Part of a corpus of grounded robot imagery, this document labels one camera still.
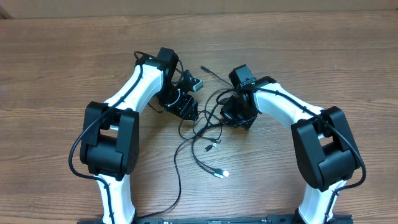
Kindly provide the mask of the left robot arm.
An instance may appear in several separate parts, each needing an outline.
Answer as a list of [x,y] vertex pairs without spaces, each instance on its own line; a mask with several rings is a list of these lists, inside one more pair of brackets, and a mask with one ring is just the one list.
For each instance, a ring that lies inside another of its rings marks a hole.
[[136,210],[131,199],[130,175],[139,157],[139,118],[151,98],[179,118],[194,120],[198,103],[189,94],[203,82],[182,70],[174,50],[162,47],[156,56],[135,52],[134,73],[125,85],[102,103],[92,101],[85,110],[83,131],[76,140],[87,179],[97,181],[103,203],[98,223],[132,223]]

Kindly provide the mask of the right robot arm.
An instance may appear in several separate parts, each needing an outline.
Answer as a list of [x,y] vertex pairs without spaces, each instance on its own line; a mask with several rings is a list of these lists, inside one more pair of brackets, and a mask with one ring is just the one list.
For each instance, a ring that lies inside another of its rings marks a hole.
[[344,112],[323,109],[290,94],[269,76],[257,79],[247,65],[228,75],[235,92],[221,109],[234,127],[249,129],[259,114],[268,114],[292,134],[300,174],[306,181],[302,203],[293,214],[268,215],[267,223],[352,223],[333,207],[340,192],[361,185],[366,167]]

